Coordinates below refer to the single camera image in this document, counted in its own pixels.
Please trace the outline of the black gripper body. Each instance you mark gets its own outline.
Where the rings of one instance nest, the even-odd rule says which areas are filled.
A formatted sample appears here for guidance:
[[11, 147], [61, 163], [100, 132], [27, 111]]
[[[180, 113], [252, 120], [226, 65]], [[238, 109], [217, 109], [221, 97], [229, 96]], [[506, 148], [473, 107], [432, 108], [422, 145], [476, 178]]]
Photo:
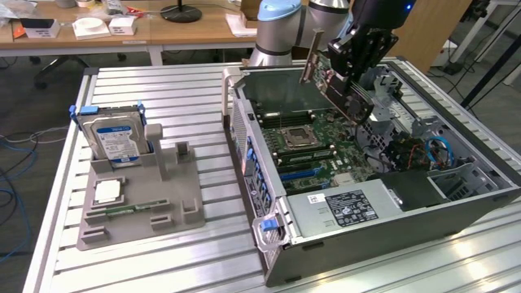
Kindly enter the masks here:
[[392, 35], [400, 28], [416, 5], [414, 0], [356, 0], [352, 4], [350, 35], [378, 33]]

